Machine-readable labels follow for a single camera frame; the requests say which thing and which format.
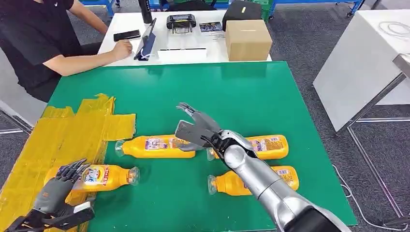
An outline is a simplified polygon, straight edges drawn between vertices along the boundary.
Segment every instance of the robotic arm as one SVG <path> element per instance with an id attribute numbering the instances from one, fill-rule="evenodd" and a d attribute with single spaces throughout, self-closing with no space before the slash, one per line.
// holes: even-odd
<path id="1" fill-rule="evenodd" d="M 177 108 L 194 111 L 197 115 L 194 120 L 200 123 L 193 125 L 181 120 L 175 136 L 201 148 L 212 147 L 221 161 L 242 179 L 264 206 L 278 231 L 351 232 L 330 211 L 318 207 L 290 188 L 268 164 L 257 157 L 252 144 L 240 134 L 220 130 L 208 115 L 194 110 L 186 103 L 180 103 Z"/>
<path id="2" fill-rule="evenodd" d="M 74 183 L 90 166 L 82 159 L 62 166 L 37 195 L 34 207 L 19 216 L 5 232 L 40 232 L 50 228 L 68 230 L 94 218 L 90 202 L 71 206 L 65 202 Z"/>

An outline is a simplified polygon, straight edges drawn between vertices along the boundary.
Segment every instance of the black cylinder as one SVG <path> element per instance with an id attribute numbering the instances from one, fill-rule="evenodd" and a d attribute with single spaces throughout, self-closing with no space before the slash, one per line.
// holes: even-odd
<path id="1" fill-rule="evenodd" d="M 144 23 L 152 22 L 151 8 L 149 6 L 149 0 L 138 0 L 140 4 L 142 19 Z"/>

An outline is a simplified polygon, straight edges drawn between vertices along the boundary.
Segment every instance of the white table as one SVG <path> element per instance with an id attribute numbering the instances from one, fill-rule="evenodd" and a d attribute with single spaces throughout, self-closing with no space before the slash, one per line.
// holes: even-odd
<path id="1" fill-rule="evenodd" d="M 376 104 L 410 104 L 409 29 L 410 10 L 357 11 L 313 81 L 335 131 L 347 129 L 400 218 L 403 213 L 352 125 L 410 121 L 410 117 L 362 118 Z"/>
<path id="2" fill-rule="evenodd" d="M 229 62 L 228 54 L 226 52 L 225 38 L 214 40 L 213 37 L 207 36 L 209 32 L 201 32 L 199 28 L 200 23 L 221 22 L 225 15 L 225 10 L 217 11 L 192 11 L 192 12 L 152 12 L 152 17 L 157 18 L 153 33 L 156 35 L 154 46 L 152 48 L 151 56 L 148 61 L 134 60 L 135 51 L 141 39 L 131 40 L 133 45 L 132 54 L 120 61 L 111 63 L 107 66 L 140 66 L 140 65 L 157 65 L 157 64 L 182 64 L 182 63 L 220 63 Z M 172 33 L 166 28 L 166 19 L 170 15 L 193 14 L 196 18 L 197 26 L 193 28 L 192 33 L 171 35 Z M 111 21 L 104 40 L 101 44 L 99 54 L 111 51 L 115 42 L 113 36 L 116 33 L 140 30 L 141 34 L 146 30 L 147 25 L 142 20 L 141 13 L 116 13 Z M 169 48 L 188 48 L 201 47 L 206 48 L 206 59 L 202 60 L 178 60 L 162 62 L 158 59 L 156 53 L 159 49 Z"/>
<path id="3" fill-rule="evenodd" d="M 410 53 L 410 36 L 406 39 L 386 34 L 379 28 L 388 30 L 384 22 L 410 26 L 410 10 L 357 11 L 313 81 L 336 131 L 350 124 L 400 74 L 393 59 Z M 410 80 L 404 80 L 376 103 L 410 104 Z"/>

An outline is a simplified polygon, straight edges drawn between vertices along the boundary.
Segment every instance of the orange bottle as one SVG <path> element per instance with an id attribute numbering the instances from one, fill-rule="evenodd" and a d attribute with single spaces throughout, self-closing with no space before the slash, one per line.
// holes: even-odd
<path id="1" fill-rule="evenodd" d="M 133 140 L 119 140 L 116 143 L 116 153 L 120 157 L 131 155 L 136 158 L 192 158 L 195 151 L 181 151 L 176 144 L 187 144 L 185 140 L 171 135 L 139 136 Z"/>
<path id="2" fill-rule="evenodd" d="M 291 166 L 275 166 L 271 167 L 282 179 L 293 189 L 299 188 L 299 179 L 296 170 Z M 249 189 L 245 186 L 241 178 L 229 171 L 221 176 L 208 176 L 208 191 L 213 195 L 216 192 L 225 192 L 231 196 L 252 195 Z"/>
<path id="3" fill-rule="evenodd" d="M 288 141 L 283 135 L 263 135 L 248 137 L 246 139 L 252 143 L 253 150 L 255 150 L 256 155 L 262 160 L 281 159 L 288 155 Z M 215 158 L 219 159 L 214 149 L 208 148 L 206 152 L 209 161 Z"/>
<path id="4" fill-rule="evenodd" d="M 59 167 L 50 169 L 45 176 L 44 184 L 55 177 Z M 123 185 L 136 185 L 140 176 L 139 169 L 123 169 L 116 165 L 91 165 L 74 184 L 72 192 L 110 191 Z"/>

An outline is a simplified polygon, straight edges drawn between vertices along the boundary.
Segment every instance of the yellow tape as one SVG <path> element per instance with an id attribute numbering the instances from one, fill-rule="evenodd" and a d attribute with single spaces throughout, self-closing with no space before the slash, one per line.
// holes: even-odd
<path id="1" fill-rule="evenodd" d="M 0 192 L 0 231 L 29 212 L 50 168 L 82 158 L 103 163 L 107 141 L 132 138 L 135 114 L 112 115 L 115 99 L 97 97 L 84 99 L 76 115 L 71 107 L 45 109 Z M 80 193 L 68 199 L 80 204 L 86 197 Z M 87 225 L 79 229 L 86 231 Z"/>

